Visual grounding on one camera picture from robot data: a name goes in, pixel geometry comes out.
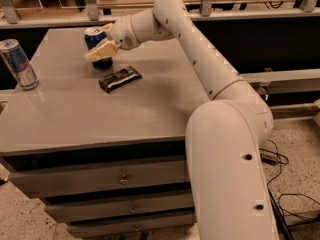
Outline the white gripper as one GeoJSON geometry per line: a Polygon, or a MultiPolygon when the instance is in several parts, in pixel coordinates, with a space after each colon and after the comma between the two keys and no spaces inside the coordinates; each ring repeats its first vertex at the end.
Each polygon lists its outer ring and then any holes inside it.
{"type": "Polygon", "coordinates": [[[119,47],[123,50],[131,50],[140,45],[132,26],[130,16],[118,19],[114,24],[108,23],[102,27],[107,38],[85,54],[85,59],[97,62],[110,58],[118,53],[119,47]]]}

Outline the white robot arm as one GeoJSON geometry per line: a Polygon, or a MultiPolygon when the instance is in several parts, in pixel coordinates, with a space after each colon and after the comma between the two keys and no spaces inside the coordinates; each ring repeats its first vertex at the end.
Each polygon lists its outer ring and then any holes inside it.
{"type": "Polygon", "coordinates": [[[273,116],[266,102],[201,33],[182,0],[104,26],[86,58],[98,61],[150,40],[176,38],[209,97],[188,120],[185,144],[201,240],[279,240],[260,158],[273,116]]]}

